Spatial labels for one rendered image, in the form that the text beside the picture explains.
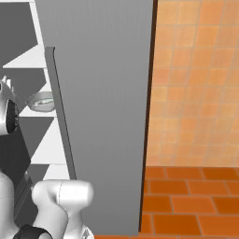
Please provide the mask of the clear round food container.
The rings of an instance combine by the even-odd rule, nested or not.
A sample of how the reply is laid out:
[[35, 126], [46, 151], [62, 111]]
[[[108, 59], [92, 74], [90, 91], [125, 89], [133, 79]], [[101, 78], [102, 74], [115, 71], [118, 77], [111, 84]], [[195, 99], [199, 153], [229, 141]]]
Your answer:
[[55, 109], [51, 91], [40, 91], [35, 93], [26, 101], [26, 104], [34, 112], [48, 113]]

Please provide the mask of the grey freezer door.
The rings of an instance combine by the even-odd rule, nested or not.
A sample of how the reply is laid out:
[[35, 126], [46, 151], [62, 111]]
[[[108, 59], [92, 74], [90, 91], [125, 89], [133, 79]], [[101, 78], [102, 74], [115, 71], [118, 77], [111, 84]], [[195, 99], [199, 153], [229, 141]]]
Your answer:
[[97, 235], [139, 231], [153, 0], [35, 0]]

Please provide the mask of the white freezer interior with racks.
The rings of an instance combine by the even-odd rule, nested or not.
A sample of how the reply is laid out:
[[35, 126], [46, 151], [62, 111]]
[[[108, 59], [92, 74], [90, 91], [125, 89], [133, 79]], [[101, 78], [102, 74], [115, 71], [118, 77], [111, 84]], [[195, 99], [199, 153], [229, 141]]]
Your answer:
[[16, 188], [16, 221], [58, 226], [57, 213], [49, 207], [40, 218], [22, 189], [25, 171], [34, 182], [69, 177], [56, 113], [36, 113], [25, 104], [31, 95], [51, 89], [35, 0], [0, 0], [0, 78], [4, 75], [18, 96], [21, 123], [13, 134], [0, 135], [0, 168]]

